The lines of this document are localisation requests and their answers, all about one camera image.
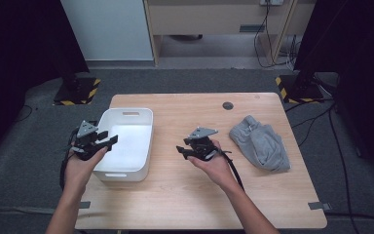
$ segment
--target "person's right hand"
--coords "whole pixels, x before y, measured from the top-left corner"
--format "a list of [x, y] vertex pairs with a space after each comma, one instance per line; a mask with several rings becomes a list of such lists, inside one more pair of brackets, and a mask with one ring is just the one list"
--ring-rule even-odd
[[[217, 140], [212, 140], [213, 144], [217, 148], [220, 147], [220, 143]], [[187, 159], [197, 168], [202, 169], [208, 177], [221, 188], [224, 188], [232, 183], [237, 183], [230, 171], [227, 160], [216, 153], [210, 161], [202, 161], [196, 157], [188, 156]]]

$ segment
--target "human hand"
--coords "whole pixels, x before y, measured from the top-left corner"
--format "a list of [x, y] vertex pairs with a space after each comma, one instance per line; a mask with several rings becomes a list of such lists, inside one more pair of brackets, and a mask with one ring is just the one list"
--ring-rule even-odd
[[88, 180], [90, 180], [91, 173], [96, 164], [104, 157], [107, 149], [108, 147], [106, 146], [99, 149], [95, 155], [87, 161], [81, 160], [73, 151], [70, 151], [69, 154], [72, 155], [72, 157], [68, 160], [65, 170], [64, 190], [74, 191], [78, 193], [77, 195], [82, 196], [85, 192]]
[[[220, 147], [220, 143], [217, 140], [211, 140], [217, 148]], [[210, 161], [202, 161], [196, 157], [188, 156], [187, 159], [197, 168], [203, 170], [208, 177], [222, 189], [230, 184], [236, 184], [236, 180], [230, 171], [229, 164], [227, 160], [216, 153]]]

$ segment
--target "forearm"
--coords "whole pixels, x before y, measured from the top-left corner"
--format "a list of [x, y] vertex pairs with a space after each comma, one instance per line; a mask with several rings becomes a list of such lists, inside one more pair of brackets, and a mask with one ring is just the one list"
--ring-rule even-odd
[[76, 191], [65, 191], [59, 199], [56, 211], [47, 228], [47, 234], [73, 233], [80, 207], [81, 195]]
[[221, 188], [229, 198], [245, 233], [279, 233], [238, 184], [232, 183]]

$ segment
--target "white cabinet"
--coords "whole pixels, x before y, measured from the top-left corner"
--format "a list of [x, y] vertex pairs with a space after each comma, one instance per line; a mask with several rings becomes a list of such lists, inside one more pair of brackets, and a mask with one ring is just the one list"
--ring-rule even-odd
[[143, 0], [61, 0], [85, 60], [153, 60]]

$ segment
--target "wooden table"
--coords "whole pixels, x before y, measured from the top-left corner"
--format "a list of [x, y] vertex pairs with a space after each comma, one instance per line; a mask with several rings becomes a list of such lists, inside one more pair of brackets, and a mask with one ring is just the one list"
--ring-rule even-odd
[[[222, 104], [233, 103], [226, 110]], [[92, 175], [79, 211], [79, 229], [242, 229], [229, 200], [200, 169], [175, 148], [197, 127], [216, 129], [242, 178], [246, 193], [276, 228], [323, 228], [318, 202], [281, 100], [273, 93], [116, 95], [110, 107], [146, 107], [154, 113], [149, 174], [141, 182], [102, 182]], [[292, 168], [275, 174], [252, 166], [229, 138], [252, 115], [282, 137]]]

